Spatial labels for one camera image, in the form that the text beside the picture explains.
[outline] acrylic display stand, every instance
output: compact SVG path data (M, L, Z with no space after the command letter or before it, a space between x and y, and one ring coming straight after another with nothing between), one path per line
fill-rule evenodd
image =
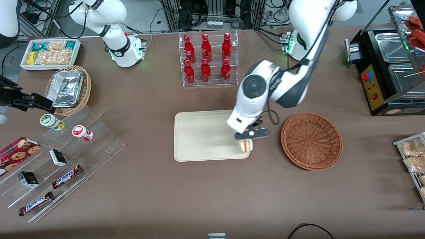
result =
M54 200L35 208L22 217L23 220L37 222L64 198L71 194L90 176L118 153L125 145L109 130L100 119L100 115L88 106L74 112L64 120L65 128L61 131L50 129L37 141L42 147L36 155L31 156L13 171L0 177L0 193L9 209L16 211L32 203L52 191ZM93 139L85 141L72 135L76 125L84 125L93 132ZM64 154L67 165L59 167L53 164L49 151L57 149ZM61 187L53 189L52 182L71 171L78 164L83 172L67 181ZM39 185L35 188L25 188L18 179L21 171L33 172Z
M223 59L221 58L221 45L224 40L224 33L230 33L230 41L232 42L232 56L230 58L230 67L232 68L230 72L230 82L224 84L221 82L221 66L223 65ZM184 64L183 61L186 59L184 54L184 41L183 37L189 35L190 41L195 48L196 62L192 64L193 70L195 71L195 84L189 85L184 77ZM208 38L212 47L212 61L209 63L211 67L211 80L209 83L204 83L202 81L201 74L201 59L202 59L202 33L200 32L185 32L181 33L179 37L179 53L180 53L180 67L181 67L181 78L183 86L189 87L199 87L199 86L226 86L226 85L237 85L238 84L238 32L237 31L209 31Z

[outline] brown table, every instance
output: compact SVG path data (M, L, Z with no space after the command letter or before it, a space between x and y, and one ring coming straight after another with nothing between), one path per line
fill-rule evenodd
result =
M306 99L289 109L271 104L280 125L264 117L271 135L255 140L247 159L209 162L174 160L174 116L232 109L236 86L183 88L178 34L155 35L146 60L131 68L118 67L102 39L82 38L79 64L93 81L89 105L128 145L36 224L0 199L0 238L199 239L211 232L229 239L286 238L303 222L335 238L424 238L425 212L407 210L422 206L421 199L392 142L425 131L425 117L370 116L356 69L344 63L343 40L358 30L331 29ZM280 46L257 32L239 36L241 75L263 59L288 64ZM42 94L51 74L22 71L19 84ZM329 170L303 170L282 150L283 122L303 111L326 116L341 132L344 152ZM42 114L8 109L0 145L39 138L46 131L38 123ZM325 238L313 228L296 236Z

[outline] wicker basket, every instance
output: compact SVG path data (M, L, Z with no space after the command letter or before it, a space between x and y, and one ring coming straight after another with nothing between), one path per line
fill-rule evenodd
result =
M60 69L59 71L70 71L70 70L79 70L84 73L83 85L82 85L82 89L81 89L81 93L79 97L79 103L76 107L56 108L55 114L62 115L62 116L68 116L74 111L76 111L77 109L84 107L87 104L88 99L90 98L91 79L87 71L83 67L78 65L66 67L66 68ZM50 84L52 83L52 80L53 80L53 76L50 77L50 81L47 84L46 90L44 91L44 97L47 97L47 93L49 92Z
M312 112L291 116L283 125L280 142L289 159L311 171L325 170L341 157L343 142L335 125Z

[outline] red bottle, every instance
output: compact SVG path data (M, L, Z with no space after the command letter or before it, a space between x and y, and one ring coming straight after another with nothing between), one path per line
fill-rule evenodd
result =
M185 59L183 61L184 63L184 76L186 78L186 81L189 85L195 84L195 72L193 71L192 66L190 65L190 61L188 59Z
M184 39L184 54L186 55L186 58L189 59L191 64L195 64L196 62L195 48L193 47L193 44L190 42L190 37L188 35L185 35L183 39Z
M230 33L224 34L224 41L221 45L221 58L226 59L232 56L232 42L230 41Z
M211 67L208 64L207 58L202 58L201 66L202 80L205 83L209 83L211 80Z
M202 34L202 57L205 57L208 62L211 62L213 59L212 50L211 50L211 43L208 40L208 34Z
M229 59L226 58L223 60L223 65L221 66L221 82L227 84L230 82L230 71L232 68L229 65Z

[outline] red emergency stop button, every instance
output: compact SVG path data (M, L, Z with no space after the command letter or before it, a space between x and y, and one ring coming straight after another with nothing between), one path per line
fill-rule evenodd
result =
M367 71L362 74L362 80L366 82L372 81L372 78L373 78L373 73L371 71Z

